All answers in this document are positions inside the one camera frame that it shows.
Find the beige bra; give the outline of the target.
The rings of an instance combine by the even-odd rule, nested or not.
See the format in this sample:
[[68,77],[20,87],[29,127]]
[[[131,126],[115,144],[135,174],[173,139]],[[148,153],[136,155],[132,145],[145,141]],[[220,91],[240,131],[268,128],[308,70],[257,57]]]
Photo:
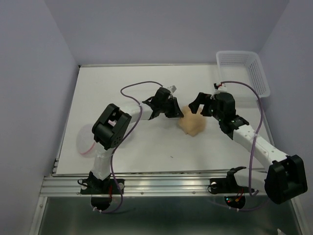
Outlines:
[[179,127],[185,134],[192,137],[203,132],[206,128],[206,118],[201,115],[202,108],[193,114],[188,106],[182,108],[183,118],[178,121]]

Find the white mesh laundry bag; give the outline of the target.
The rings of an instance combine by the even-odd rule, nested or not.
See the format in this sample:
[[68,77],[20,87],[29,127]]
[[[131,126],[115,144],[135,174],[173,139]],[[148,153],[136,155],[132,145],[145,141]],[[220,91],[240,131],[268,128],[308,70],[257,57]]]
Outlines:
[[76,137],[77,152],[84,158],[94,158],[96,156],[96,142],[91,131],[92,127],[92,124],[82,126]]

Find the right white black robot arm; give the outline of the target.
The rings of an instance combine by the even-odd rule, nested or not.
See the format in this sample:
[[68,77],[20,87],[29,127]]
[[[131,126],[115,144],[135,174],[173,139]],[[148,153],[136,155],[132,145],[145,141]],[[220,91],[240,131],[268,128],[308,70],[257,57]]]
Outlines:
[[195,114],[200,106],[202,116],[214,117],[221,131],[250,152],[265,169],[253,174],[251,167],[231,168],[226,177],[210,180],[211,194],[259,191],[265,192],[272,202],[282,204],[307,192],[303,160],[298,155],[289,156],[260,137],[247,120],[237,115],[231,94],[199,93],[188,107]]

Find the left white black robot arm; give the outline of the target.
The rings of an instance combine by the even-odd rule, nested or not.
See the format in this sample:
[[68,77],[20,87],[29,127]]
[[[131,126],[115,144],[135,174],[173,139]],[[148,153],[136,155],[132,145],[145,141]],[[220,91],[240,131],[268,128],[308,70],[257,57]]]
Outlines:
[[175,91],[175,86],[160,87],[154,96],[140,102],[126,95],[122,88],[120,93],[135,101],[135,105],[121,108],[111,103],[105,108],[91,129],[95,142],[104,148],[104,152],[98,153],[95,157],[93,168],[89,172],[92,187],[98,193],[103,193],[108,189],[107,178],[112,174],[111,159],[114,152],[139,121],[152,120],[160,114],[164,114],[167,118],[184,117],[177,98],[173,96]]

